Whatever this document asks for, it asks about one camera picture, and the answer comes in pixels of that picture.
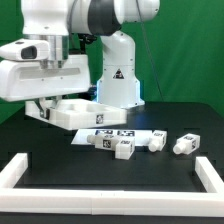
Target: cable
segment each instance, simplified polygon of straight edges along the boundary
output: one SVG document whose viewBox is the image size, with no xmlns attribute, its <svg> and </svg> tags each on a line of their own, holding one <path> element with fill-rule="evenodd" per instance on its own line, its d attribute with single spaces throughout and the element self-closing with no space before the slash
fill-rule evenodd
<svg viewBox="0 0 224 224">
<path fill-rule="evenodd" d="M 138 14 L 139 14 L 140 22 L 141 22 L 142 34 L 143 34 L 143 38 L 144 38 L 146 51 L 147 51 L 148 58 L 149 58 L 149 61 L 151 63 L 151 66 L 152 66 L 153 76 L 154 76 L 154 79 L 155 79 L 160 97 L 161 97 L 162 101 L 164 101 L 163 94 L 162 94 L 161 87 L 160 87 L 160 83 L 159 83 L 159 79 L 158 79 L 158 73 L 156 71 L 156 66 L 155 66 L 155 63 L 154 63 L 154 60 L 153 60 L 153 57 L 152 57 L 152 53 L 151 53 L 151 50 L 150 50 L 150 47 L 149 47 L 149 42 L 148 42 L 148 38 L 147 38 L 147 34 L 146 34 L 146 29 L 145 29 L 145 25 L 144 25 L 144 22 L 143 22 L 143 19 L 142 19 L 141 10 L 140 10 L 138 0 L 136 0 L 136 5 L 137 5 Z"/>
</svg>

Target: white border frame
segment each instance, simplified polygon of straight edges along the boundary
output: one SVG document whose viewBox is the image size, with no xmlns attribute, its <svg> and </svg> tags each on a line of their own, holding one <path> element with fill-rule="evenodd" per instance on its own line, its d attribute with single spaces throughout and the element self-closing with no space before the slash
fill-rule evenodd
<svg viewBox="0 0 224 224">
<path fill-rule="evenodd" d="M 17 165 L 9 168 L 15 160 Z M 1 172 L 0 183 L 7 176 L 2 174 L 15 176 L 12 173 L 19 169 L 19 176 L 21 176 L 26 168 L 27 154 L 17 154 L 9 166 Z M 222 179 L 206 157 L 196 158 L 195 170 L 208 193 L 13 189 L 11 184 L 8 185 L 10 188 L 0 189 L 0 211 L 224 217 Z"/>
</svg>

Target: black tabletop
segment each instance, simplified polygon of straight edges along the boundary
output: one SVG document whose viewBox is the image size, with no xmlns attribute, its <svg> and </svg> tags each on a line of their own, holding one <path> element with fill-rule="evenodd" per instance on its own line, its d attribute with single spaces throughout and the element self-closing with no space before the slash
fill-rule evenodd
<svg viewBox="0 0 224 224">
<path fill-rule="evenodd" d="M 205 192 L 194 172 L 196 156 L 206 156 L 224 176 L 224 119 L 199 103 L 147 103 L 113 129 L 166 130 L 162 152 L 136 147 L 130 160 L 94 146 L 71 145 L 76 131 L 66 131 L 24 115 L 24 108 L 0 125 L 0 169 L 18 152 L 29 154 L 29 168 L 17 188 Z M 176 139 L 201 136 L 190 155 L 175 155 Z M 223 223 L 223 218 L 91 216 L 0 213 L 0 223 Z"/>
</svg>

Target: small white cube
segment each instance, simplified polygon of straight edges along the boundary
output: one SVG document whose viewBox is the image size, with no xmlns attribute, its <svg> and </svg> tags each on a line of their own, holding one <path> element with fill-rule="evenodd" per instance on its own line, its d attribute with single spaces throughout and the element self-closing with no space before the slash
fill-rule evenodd
<svg viewBox="0 0 224 224">
<path fill-rule="evenodd" d="M 129 160 L 134 151 L 135 139 L 130 137 L 122 138 L 116 145 L 115 158 Z"/>
</svg>

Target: green backdrop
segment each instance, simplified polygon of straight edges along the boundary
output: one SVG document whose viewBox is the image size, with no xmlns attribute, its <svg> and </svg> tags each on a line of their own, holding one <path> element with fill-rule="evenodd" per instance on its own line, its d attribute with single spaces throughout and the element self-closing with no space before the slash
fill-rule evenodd
<svg viewBox="0 0 224 224">
<path fill-rule="evenodd" d="M 147 38 L 166 102 L 202 102 L 224 116 L 224 1 L 160 0 L 158 16 L 145 23 Z M 22 37 L 20 0 L 0 1 L 0 45 Z M 140 24 L 122 30 L 136 42 L 136 76 L 146 101 L 161 101 Z M 88 46 L 92 82 L 101 76 L 98 40 Z M 0 122 L 23 102 L 0 101 Z"/>
</svg>

